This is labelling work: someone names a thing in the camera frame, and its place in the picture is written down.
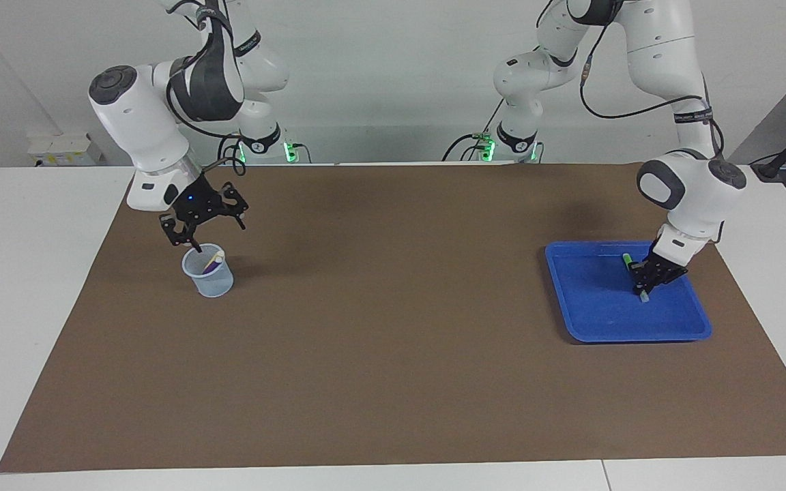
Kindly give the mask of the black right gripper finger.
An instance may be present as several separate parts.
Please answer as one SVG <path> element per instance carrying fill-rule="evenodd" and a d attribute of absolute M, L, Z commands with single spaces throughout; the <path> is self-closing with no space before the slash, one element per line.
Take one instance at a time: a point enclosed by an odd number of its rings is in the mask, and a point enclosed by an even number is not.
<path fill-rule="evenodd" d="M 221 199 L 220 215 L 227 215 L 227 217 L 234 218 L 241 230 L 246 230 L 244 224 L 244 212 L 247 211 L 249 205 L 243 196 L 235 188 L 231 181 L 225 181 L 219 190 Z"/>
<path fill-rule="evenodd" d="M 194 238 L 197 228 L 204 222 L 200 215 L 187 213 L 179 215 L 177 213 L 166 213 L 160 215 L 160 224 L 163 233 L 168 237 L 173 246 L 190 246 L 199 254 L 203 251 L 202 246 Z"/>

